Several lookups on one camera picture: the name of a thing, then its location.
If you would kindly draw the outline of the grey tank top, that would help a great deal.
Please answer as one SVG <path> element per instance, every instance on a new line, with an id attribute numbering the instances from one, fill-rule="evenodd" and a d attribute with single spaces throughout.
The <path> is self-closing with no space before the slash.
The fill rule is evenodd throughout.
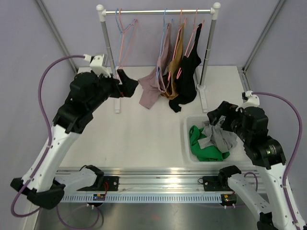
<path id="1" fill-rule="evenodd" d="M 215 126 L 210 125 L 209 121 L 202 122 L 201 134 L 205 137 L 198 140 L 201 149 L 215 146 L 221 153 L 226 153 L 237 146 L 235 134 L 222 129 L 224 121 L 225 117 L 222 117 Z"/>

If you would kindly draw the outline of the mauve tank top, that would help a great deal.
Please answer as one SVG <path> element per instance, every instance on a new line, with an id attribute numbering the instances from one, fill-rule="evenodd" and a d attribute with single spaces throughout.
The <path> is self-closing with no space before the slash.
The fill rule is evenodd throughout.
<path id="1" fill-rule="evenodd" d="M 156 67 L 149 75 L 138 79 L 138 82 L 143 89 L 139 104 L 147 109 L 151 109 L 157 102 L 158 97 L 166 91 L 163 82 L 163 75 L 172 54 L 171 30 L 172 24 L 168 23 L 162 53 L 158 58 Z"/>

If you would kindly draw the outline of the blue hanger of mauve top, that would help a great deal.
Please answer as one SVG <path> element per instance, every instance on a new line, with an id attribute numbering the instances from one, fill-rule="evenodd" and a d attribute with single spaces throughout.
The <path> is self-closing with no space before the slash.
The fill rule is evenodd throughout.
<path id="1" fill-rule="evenodd" d="M 168 9 L 165 8 L 164 16 L 163 16 L 163 35 L 161 39 L 160 45 L 160 53 L 159 58 L 156 64 L 156 74 L 154 79 L 154 86 L 160 88 L 160 84 L 163 83 L 163 76 L 165 74 L 165 70 L 167 68 L 167 62 L 169 56 L 171 55 L 170 51 L 171 47 L 171 30 L 172 30 L 172 23 L 173 20 L 171 19 L 168 23 L 165 22 L 165 15 L 167 14 Z"/>

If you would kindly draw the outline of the green tank top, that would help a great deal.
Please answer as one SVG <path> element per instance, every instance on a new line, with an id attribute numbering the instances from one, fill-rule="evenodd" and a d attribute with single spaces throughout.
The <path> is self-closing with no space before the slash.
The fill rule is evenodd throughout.
<path id="1" fill-rule="evenodd" d="M 202 132 L 203 128 L 198 128 L 197 126 L 192 126 L 189 129 L 189 148 L 199 161 L 224 161 L 230 156 L 230 152 L 222 153 L 210 142 L 206 147 L 201 147 L 199 141 L 207 138 Z"/>

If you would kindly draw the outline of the brown tank top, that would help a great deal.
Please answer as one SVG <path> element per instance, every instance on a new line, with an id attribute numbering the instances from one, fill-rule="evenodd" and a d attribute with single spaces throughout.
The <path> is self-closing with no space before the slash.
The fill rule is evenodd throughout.
<path id="1" fill-rule="evenodd" d="M 185 23 L 182 23 L 177 34 L 174 55 L 168 65 L 168 73 L 163 76 L 165 92 L 163 92 L 161 95 L 169 100 L 173 100 L 178 96 L 175 79 L 177 77 L 183 55 L 184 29 Z"/>

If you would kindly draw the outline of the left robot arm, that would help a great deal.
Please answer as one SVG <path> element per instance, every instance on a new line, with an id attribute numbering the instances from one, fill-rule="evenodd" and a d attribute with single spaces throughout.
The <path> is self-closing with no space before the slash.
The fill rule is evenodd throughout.
<path id="1" fill-rule="evenodd" d="M 138 81 L 129 78 L 122 69 L 117 73 L 119 79 L 112 75 L 96 75 L 93 71 L 82 72 L 70 83 L 70 92 L 53 119 L 51 140 L 41 151 L 40 159 L 26 175 L 11 182 L 11 187 L 26 195 L 32 204 L 53 209 L 69 193 L 105 187 L 104 172 L 93 165 L 62 179 L 55 178 L 55 174 L 72 144 L 93 120 L 94 111 L 108 98 L 134 95 Z"/>

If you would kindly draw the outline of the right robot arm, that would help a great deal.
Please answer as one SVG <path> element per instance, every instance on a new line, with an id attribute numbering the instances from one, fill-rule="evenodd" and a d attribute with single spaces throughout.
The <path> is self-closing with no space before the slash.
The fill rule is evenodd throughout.
<path id="1" fill-rule="evenodd" d="M 305 230 L 306 222 L 300 215 L 290 184 L 285 176 L 286 158 L 281 144 L 268 135 L 268 117 L 262 108 L 240 108 L 223 101 L 207 113 L 211 125 L 224 117 L 222 129 L 235 133 L 243 142 L 246 155 L 256 167 L 265 186 L 265 201 L 245 181 L 236 166 L 219 171 L 218 185 L 235 191 L 257 221 L 259 230 Z"/>

